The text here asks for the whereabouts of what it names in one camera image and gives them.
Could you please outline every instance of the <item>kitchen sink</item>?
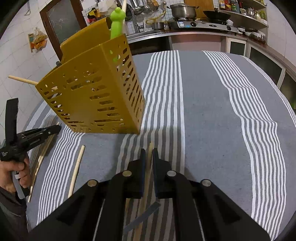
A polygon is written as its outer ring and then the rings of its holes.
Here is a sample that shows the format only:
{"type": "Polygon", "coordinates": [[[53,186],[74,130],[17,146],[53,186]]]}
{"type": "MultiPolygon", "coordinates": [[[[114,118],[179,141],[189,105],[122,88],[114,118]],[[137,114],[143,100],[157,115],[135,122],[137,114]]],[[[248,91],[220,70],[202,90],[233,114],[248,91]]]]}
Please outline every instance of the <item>kitchen sink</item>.
{"type": "Polygon", "coordinates": [[[159,29],[153,29],[153,30],[148,30],[148,31],[143,31],[143,32],[140,32],[140,33],[135,33],[135,34],[131,34],[129,36],[127,36],[127,40],[134,40],[134,39],[137,39],[137,38],[140,38],[140,37],[144,37],[144,36],[148,36],[148,35],[154,35],[154,34],[161,34],[162,31],[159,30],[159,29]]]}

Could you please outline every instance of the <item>striped tablecloth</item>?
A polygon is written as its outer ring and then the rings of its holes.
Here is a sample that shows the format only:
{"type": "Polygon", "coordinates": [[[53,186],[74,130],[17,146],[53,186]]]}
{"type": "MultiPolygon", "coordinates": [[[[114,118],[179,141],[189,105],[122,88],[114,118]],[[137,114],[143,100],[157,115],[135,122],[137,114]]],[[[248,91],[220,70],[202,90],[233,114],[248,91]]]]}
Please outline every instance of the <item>striped tablecloth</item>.
{"type": "MultiPolygon", "coordinates": [[[[134,56],[146,100],[140,135],[74,133],[64,124],[37,176],[27,216],[35,227],[67,198],[79,147],[75,190],[127,168],[150,142],[188,179],[212,180],[275,239],[296,210],[296,116],[272,80],[249,59],[220,52],[134,56]]],[[[43,102],[27,129],[55,124],[43,102]]],[[[34,168],[41,147],[29,152],[34,168]]],[[[156,200],[150,177],[146,206],[156,200]]],[[[143,224],[141,241],[174,240],[172,200],[143,224]]],[[[138,215],[131,200],[125,224],[138,215]]],[[[123,237],[133,240],[133,231],[123,237]]]]}

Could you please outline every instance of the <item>metal screw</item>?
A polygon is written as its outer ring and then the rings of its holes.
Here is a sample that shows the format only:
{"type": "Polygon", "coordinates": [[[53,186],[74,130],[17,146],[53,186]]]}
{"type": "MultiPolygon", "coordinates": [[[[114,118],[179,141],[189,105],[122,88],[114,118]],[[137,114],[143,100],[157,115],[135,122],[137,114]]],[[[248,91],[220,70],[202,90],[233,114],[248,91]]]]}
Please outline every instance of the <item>metal screw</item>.
{"type": "Polygon", "coordinates": [[[125,170],[125,171],[122,172],[122,175],[123,175],[124,177],[130,177],[130,176],[132,175],[132,172],[129,171],[129,170],[125,170]]]}
{"type": "Polygon", "coordinates": [[[167,172],[167,175],[168,175],[169,177],[174,177],[174,176],[177,175],[177,173],[176,173],[174,170],[169,170],[169,171],[167,172]]]}
{"type": "Polygon", "coordinates": [[[87,182],[87,185],[89,186],[89,187],[94,187],[95,185],[97,184],[97,181],[96,180],[89,180],[88,182],[87,182]]]}
{"type": "Polygon", "coordinates": [[[204,179],[203,181],[202,181],[202,184],[205,186],[205,187],[209,187],[209,186],[211,186],[211,181],[210,180],[208,180],[208,179],[204,179]]]}

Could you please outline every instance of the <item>wok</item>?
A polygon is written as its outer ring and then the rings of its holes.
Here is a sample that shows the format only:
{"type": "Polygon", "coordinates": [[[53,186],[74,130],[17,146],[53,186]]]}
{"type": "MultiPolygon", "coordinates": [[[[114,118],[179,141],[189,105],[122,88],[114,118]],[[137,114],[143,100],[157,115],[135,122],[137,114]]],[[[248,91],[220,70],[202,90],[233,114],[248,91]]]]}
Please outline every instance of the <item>wok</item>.
{"type": "Polygon", "coordinates": [[[229,14],[223,13],[223,12],[216,12],[216,11],[203,11],[203,12],[209,19],[218,19],[222,21],[227,21],[230,18],[229,14]]]}

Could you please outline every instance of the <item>sleeve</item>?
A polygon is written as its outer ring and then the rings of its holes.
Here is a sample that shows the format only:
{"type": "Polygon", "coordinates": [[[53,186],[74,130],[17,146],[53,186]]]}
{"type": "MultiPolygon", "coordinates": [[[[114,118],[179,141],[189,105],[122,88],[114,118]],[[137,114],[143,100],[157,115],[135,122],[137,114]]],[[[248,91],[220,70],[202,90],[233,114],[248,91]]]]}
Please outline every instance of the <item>sleeve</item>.
{"type": "Polygon", "coordinates": [[[13,241],[27,239],[27,221],[25,199],[19,199],[17,194],[10,193],[0,187],[0,226],[7,232],[7,236],[13,241]]]}

